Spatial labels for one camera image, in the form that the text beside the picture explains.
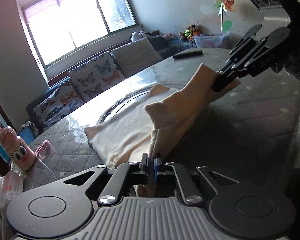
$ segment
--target pink water bottle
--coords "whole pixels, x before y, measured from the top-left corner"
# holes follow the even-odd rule
[[[23,171],[29,170],[34,164],[36,159],[34,152],[12,127],[7,126],[0,132],[0,143],[10,158]]]

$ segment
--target window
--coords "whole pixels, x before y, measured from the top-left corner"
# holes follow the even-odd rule
[[[136,22],[127,0],[40,0],[23,8],[44,68]]]

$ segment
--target window frame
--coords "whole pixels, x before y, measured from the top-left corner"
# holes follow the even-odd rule
[[[40,2],[40,1],[42,1],[42,0],[36,0],[36,1],[30,3],[30,4],[26,5],[26,6],[23,6],[23,7],[21,8],[24,19],[26,19],[25,10],[26,10],[27,8],[29,8],[30,6],[36,4],[36,3]],[[67,56],[69,56],[69,55],[75,53],[76,51],[79,51],[80,49],[82,49],[82,48],[84,48],[84,47],[86,47],[86,46],[89,46],[89,45],[91,45],[91,44],[93,44],[93,43],[95,43],[95,42],[97,42],[97,41],[99,41],[99,40],[102,40],[102,39],[104,39],[104,38],[106,38],[106,37],[112,36],[112,35],[114,35],[114,34],[116,34],[116,33],[123,32],[123,31],[125,31],[125,30],[128,30],[128,29],[135,28],[135,27],[139,26],[139,25],[138,25],[137,17],[136,17],[136,15],[135,15],[135,13],[134,13],[133,7],[131,6],[130,0],[127,0],[127,3],[128,3],[128,7],[129,7],[129,9],[130,9],[130,11],[131,11],[131,14],[132,14],[132,17],[133,17],[133,20],[134,20],[135,24],[134,24],[134,25],[127,26],[127,27],[122,28],[122,29],[119,29],[119,30],[116,30],[116,31],[114,31],[114,32],[111,32],[110,29],[109,29],[108,23],[106,22],[106,19],[105,19],[105,16],[104,16],[103,12],[102,12],[102,9],[101,9],[101,6],[100,6],[100,4],[99,4],[99,1],[96,0],[96,3],[97,3],[97,6],[98,6],[98,9],[99,9],[99,11],[100,11],[101,17],[102,17],[102,19],[103,19],[103,22],[104,22],[104,24],[105,24],[105,26],[106,26],[106,29],[107,29],[107,31],[108,31],[108,34],[105,35],[105,36],[102,36],[102,37],[100,37],[100,38],[98,38],[98,39],[96,39],[96,40],[90,41],[90,42],[88,42],[88,43],[86,43],[86,44],[84,44],[84,45],[82,45],[82,46],[80,46],[80,47],[76,47],[76,45],[74,44],[74,47],[75,47],[74,50],[71,50],[70,52],[64,54],[63,56],[57,58],[56,60],[52,61],[51,63],[49,63],[49,64],[47,64],[47,65],[44,64],[44,61],[43,61],[43,59],[42,59],[42,57],[41,57],[41,54],[40,54],[40,52],[39,52],[39,49],[38,49],[38,47],[37,47],[37,45],[36,45],[36,43],[35,43],[35,40],[34,40],[34,38],[33,38],[33,35],[32,35],[32,32],[31,32],[31,29],[30,29],[30,27],[29,27],[29,24],[26,22],[26,26],[27,26],[27,29],[28,29],[28,32],[29,32],[31,41],[32,41],[32,43],[33,43],[33,45],[34,45],[34,49],[35,49],[35,51],[37,52],[38,57],[39,57],[39,59],[40,59],[39,64],[43,66],[44,70],[46,70],[48,67],[51,67],[52,65],[54,65],[54,64],[57,63],[58,61],[62,60],[63,58],[66,58]]]

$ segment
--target cartoon eye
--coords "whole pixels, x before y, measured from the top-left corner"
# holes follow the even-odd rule
[[[14,152],[13,156],[18,162],[21,162],[21,156],[19,152]]]
[[[21,156],[27,155],[27,151],[22,145],[19,146],[18,152],[21,154]]]

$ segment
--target table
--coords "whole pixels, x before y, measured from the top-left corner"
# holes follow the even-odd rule
[[[30,144],[35,150],[47,139],[55,152],[27,171],[24,190],[101,164],[83,128],[95,125],[120,98],[156,82],[181,89],[200,63],[220,70],[228,53],[228,49],[203,49],[203,57],[170,57],[72,112]],[[270,69],[241,81],[239,87],[210,105],[211,115],[204,129],[174,149],[166,160],[187,168],[207,165],[235,178],[283,190],[300,139],[300,81]]]

